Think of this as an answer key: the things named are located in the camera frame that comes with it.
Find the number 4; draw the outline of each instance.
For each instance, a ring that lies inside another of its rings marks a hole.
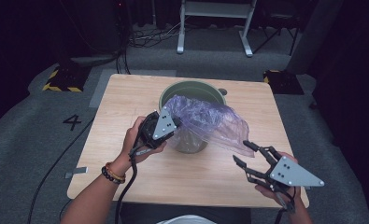
[[[78,120],[78,115],[73,115],[70,118],[65,119],[63,123],[71,123],[70,131],[73,131],[76,124],[81,123],[81,121]]]

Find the white object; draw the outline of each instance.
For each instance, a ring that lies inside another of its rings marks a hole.
[[[250,45],[248,44],[247,34],[256,4],[257,0],[251,0],[251,3],[249,4],[191,2],[182,0],[180,13],[180,33],[178,35],[177,53],[181,54],[184,52],[185,16],[209,16],[246,19],[245,29],[239,32],[239,36],[242,40],[242,45],[246,55],[248,57],[253,56]]]
[[[158,224],[216,224],[204,217],[195,215],[187,215],[182,217],[175,217],[170,220],[159,222]]]

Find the plastic bag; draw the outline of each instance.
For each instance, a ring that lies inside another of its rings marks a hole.
[[[248,124],[229,106],[175,95],[164,107],[172,118],[181,121],[168,141],[177,150],[195,153],[207,143],[214,143],[254,157],[253,150],[243,145],[243,141],[248,140]]]

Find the human hand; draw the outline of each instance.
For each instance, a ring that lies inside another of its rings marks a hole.
[[[121,151],[120,155],[117,157],[117,159],[115,159],[110,165],[111,169],[116,170],[117,175],[120,175],[120,174],[124,175],[124,173],[131,167],[132,164],[130,162],[129,152],[131,151],[131,149],[134,146],[135,139],[136,139],[138,131],[139,131],[138,129],[139,129],[141,123],[145,119],[146,119],[146,117],[138,117],[137,120],[135,121],[133,127],[129,128],[126,131],[125,139],[123,140],[122,151]],[[142,155],[136,156],[135,157],[136,163],[139,163],[139,162],[145,160],[151,154],[162,152],[163,148],[165,146],[166,146],[166,142],[163,142],[159,147],[151,150],[150,152],[147,152],[147,153],[144,153]],[[142,149],[147,149],[147,147],[141,147],[138,151],[141,151]]]
[[[287,154],[285,152],[278,152],[281,156],[286,156],[289,159],[292,159],[293,161],[295,161],[296,163],[298,163],[298,160],[295,159],[292,155]],[[273,199],[275,200],[275,202],[277,202],[278,204],[280,204],[280,200],[278,199],[278,197],[276,196],[276,194],[270,190],[270,189],[266,189],[265,187],[261,186],[261,185],[256,185],[255,189],[257,191],[259,191],[263,196]],[[294,200],[301,200],[301,188],[299,187],[292,187],[287,191],[291,196],[294,196]],[[285,195],[281,194],[283,200],[287,203],[290,199],[288,197],[286,197]]]

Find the floor mat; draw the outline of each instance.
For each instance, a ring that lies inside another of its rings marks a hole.
[[[143,75],[143,76],[156,76],[156,77],[175,77],[176,70],[132,70],[132,74]],[[89,103],[89,107],[97,108],[102,101],[103,94],[105,93],[105,89],[109,78],[111,75],[117,74],[117,70],[115,69],[104,69],[102,71],[102,75],[99,78],[99,82],[97,83],[96,89],[94,90],[94,94]]]

